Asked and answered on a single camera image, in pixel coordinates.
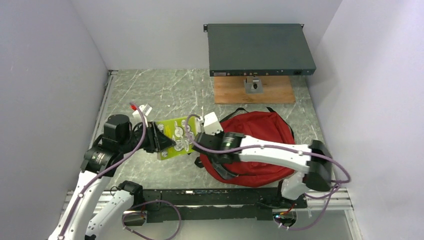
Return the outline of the green book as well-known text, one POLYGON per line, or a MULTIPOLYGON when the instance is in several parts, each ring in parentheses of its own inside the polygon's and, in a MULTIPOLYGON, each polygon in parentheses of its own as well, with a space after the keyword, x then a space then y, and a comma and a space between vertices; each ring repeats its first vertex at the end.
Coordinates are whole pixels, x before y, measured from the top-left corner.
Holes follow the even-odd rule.
POLYGON ((163 161, 194 152, 188 135, 195 139, 200 130, 200 124, 195 117, 190 118, 189 121, 187 121, 187 116, 157 121, 156 125, 161 133, 174 141, 173 146, 157 153, 158 160, 163 161))

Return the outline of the red fabric backpack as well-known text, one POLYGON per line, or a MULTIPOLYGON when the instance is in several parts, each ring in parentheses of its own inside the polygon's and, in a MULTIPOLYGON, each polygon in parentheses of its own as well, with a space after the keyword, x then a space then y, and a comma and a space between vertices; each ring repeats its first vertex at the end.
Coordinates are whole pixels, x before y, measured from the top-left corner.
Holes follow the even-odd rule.
POLYGON ((239 107, 219 121, 225 133, 244 134, 241 152, 232 152, 232 163, 220 163, 214 154, 200 154, 196 159, 199 167, 217 181, 249 188, 262 187, 279 181, 294 173, 296 164, 290 159, 292 153, 273 149, 269 145, 295 144, 294 133, 289 124, 272 108, 267 111, 250 111, 239 107), (267 145, 261 149, 258 145, 267 145))

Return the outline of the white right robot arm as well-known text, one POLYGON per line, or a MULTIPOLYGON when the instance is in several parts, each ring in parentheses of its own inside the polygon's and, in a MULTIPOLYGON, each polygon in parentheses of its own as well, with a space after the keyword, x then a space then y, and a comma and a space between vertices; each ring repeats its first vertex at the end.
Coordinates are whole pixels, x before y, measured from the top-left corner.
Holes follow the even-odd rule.
POLYGON ((283 180, 281 190, 275 194, 276 203, 282 208, 289 207, 309 190, 332 189, 331 158, 314 152, 313 145, 266 141, 236 132, 221 136, 201 132, 189 140, 193 150, 210 155, 219 163, 257 162, 294 170, 294 175, 283 180))

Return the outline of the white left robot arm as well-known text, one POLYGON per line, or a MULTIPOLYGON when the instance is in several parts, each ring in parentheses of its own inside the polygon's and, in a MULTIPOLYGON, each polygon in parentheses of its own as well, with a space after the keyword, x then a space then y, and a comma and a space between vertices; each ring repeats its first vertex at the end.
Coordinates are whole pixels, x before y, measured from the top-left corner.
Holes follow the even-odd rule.
POLYGON ((175 146, 157 125, 132 125, 127 115, 111 115, 93 146, 84 154, 74 193, 50 240, 99 240, 127 209, 137 210, 145 202, 143 187, 124 181, 112 199, 98 212, 95 208, 117 167, 137 150, 159 153, 175 146))

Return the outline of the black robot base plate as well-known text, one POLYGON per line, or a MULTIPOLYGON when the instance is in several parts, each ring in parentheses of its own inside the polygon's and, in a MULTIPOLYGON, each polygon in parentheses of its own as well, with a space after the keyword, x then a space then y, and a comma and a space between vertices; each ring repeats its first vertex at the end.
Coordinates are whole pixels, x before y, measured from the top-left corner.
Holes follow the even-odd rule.
POLYGON ((147 223, 182 220, 255 219, 271 221, 279 211, 305 209, 297 200, 281 196, 278 187, 144 189, 130 211, 145 213, 147 223))

